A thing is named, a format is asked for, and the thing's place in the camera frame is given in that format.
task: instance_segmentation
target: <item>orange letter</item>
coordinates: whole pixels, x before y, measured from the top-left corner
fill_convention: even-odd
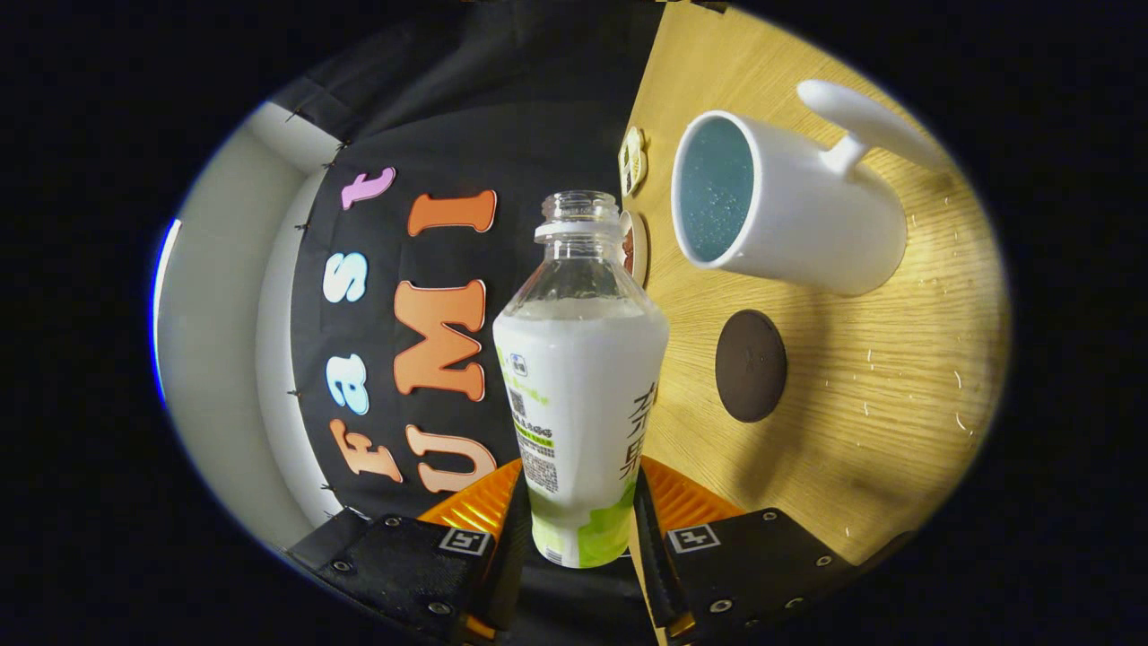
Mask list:
[[[331,421],[331,433],[335,435],[335,444],[343,454],[343,460],[350,467],[351,473],[370,472],[381,476],[388,476],[396,483],[403,482],[403,474],[398,472],[398,466],[390,457],[386,446],[379,446],[374,451],[371,449],[371,438],[359,434],[348,434],[347,425],[342,420]]]
[[[487,311],[487,286],[471,280],[465,287],[420,289],[403,280],[395,289],[395,318],[426,337],[395,358],[395,387],[403,395],[414,389],[439,389],[466,394],[471,402],[486,397],[482,367],[467,364],[461,371],[447,367],[473,357],[482,347],[447,327],[466,326],[472,333],[482,329]]]
[[[430,226],[472,226],[479,233],[490,228],[495,221],[495,204],[498,196],[494,190],[483,190],[473,197],[433,200],[424,193],[411,204],[406,218],[406,232],[418,235]]]
[[[463,491],[468,485],[478,482],[479,478],[494,473],[495,468],[497,468],[495,457],[490,456],[487,447],[473,439],[424,434],[418,427],[408,425],[406,444],[416,456],[422,456],[427,451],[437,451],[440,453],[465,456],[474,462],[474,470],[470,474],[437,472],[432,469],[426,462],[419,462],[419,478],[422,480],[422,487],[427,488],[427,491],[430,493]]]

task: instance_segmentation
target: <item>barcode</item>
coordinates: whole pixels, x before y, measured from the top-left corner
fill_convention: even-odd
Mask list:
[[[526,403],[522,402],[522,396],[510,391],[510,405],[514,407],[514,413],[526,418]]]
[[[533,453],[523,451],[522,470],[526,472],[526,480],[544,488],[550,493],[558,491],[558,469],[552,462],[546,462],[541,458],[535,458]]]

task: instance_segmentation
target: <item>letter s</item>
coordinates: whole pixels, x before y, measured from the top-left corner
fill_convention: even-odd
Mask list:
[[[331,302],[355,302],[366,293],[366,258],[360,252],[334,254],[323,272],[323,295]]]

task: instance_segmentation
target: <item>wooden table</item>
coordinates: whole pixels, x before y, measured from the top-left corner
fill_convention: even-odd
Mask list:
[[[630,116],[647,140],[649,172],[623,200],[649,224],[646,290],[670,322],[645,453],[747,511],[785,511],[858,565],[921,528],[984,443],[1008,365],[1009,299],[993,232],[965,179],[879,149],[863,163],[900,195],[908,247],[878,289],[843,297],[685,259],[669,210],[685,125],[721,108],[828,147],[844,131],[798,99],[806,78],[908,116],[840,61],[757,17],[666,5]],[[734,420],[714,383],[718,337],[740,309],[774,320],[789,359],[785,392],[758,423]]]

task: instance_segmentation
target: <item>round coaster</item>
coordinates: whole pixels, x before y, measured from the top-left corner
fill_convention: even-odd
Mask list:
[[[785,390],[785,347],[768,316],[743,309],[726,321],[714,358],[721,403],[736,420],[773,413]]]

